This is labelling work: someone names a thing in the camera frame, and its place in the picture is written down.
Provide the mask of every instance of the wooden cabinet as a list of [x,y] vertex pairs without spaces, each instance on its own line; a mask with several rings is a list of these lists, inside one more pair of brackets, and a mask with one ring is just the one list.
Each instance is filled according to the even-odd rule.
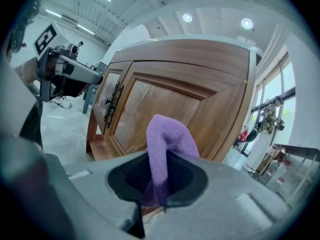
[[96,160],[146,149],[155,114],[187,126],[202,158],[224,158],[248,111],[254,51],[216,41],[166,40],[124,49],[111,62],[90,118],[103,135],[95,136]]

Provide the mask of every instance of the cabinet door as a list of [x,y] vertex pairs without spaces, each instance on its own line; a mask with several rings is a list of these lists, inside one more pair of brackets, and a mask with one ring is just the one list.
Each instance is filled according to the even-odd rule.
[[132,61],[111,63],[103,77],[103,81],[96,94],[94,105],[92,107],[98,126],[102,132],[105,132],[107,113],[106,99],[111,99],[113,93],[116,93],[116,86],[119,86],[130,68]]
[[133,62],[104,139],[114,157],[147,147],[146,130],[160,114],[187,126],[201,157],[213,160],[237,117],[246,81],[184,63]]

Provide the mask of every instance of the bottle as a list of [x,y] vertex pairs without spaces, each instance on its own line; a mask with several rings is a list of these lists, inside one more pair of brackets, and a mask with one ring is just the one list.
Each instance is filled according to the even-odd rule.
[[270,181],[266,184],[266,186],[273,192],[277,192],[279,187],[285,182],[285,175],[288,172],[288,167],[291,162],[286,160],[285,162],[281,162],[278,166],[275,174],[270,179]]
[[280,161],[281,161],[280,159],[271,161],[268,169],[260,178],[260,181],[262,184],[264,184],[264,185],[268,184],[268,182],[271,180],[271,178],[275,175],[275,173],[280,165]]

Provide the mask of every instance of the ceiling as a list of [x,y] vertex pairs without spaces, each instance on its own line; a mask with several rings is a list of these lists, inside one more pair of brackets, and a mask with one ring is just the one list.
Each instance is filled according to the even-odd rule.
[[[143,22],[152,37],[180,34],[219,35],[249,42],[263,51],[276,27],[272,21],[261,15],[234,8],[213,6],[183,9],[180,5],[179,10],[172,7],[165,14],[157,15],[157,10],[179,2],[188,3],[188,0],[43,0],[41,11],[75,28],[79,29],[77,24],[82,25],[94,32],[94,37],[88,33],[89,37],[100,40],[107,47],[127,25],[152,13],[153,19]],[[63,17],[56,18],[47,14],[45,9]],[[192,16],[191,22],[183,20],[185,13]],[[253,21],[253,30],[246,30],[241,26],[243,18]]]

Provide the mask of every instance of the purple towel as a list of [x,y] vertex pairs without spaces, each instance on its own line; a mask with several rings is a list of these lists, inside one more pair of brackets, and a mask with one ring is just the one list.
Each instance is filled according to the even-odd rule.
[[169,196],[169,178],[166,151],[199,157],[197,145],[182,123],[155,114],[146,130],[151,181],[142,195],[145,206],[164,206]]

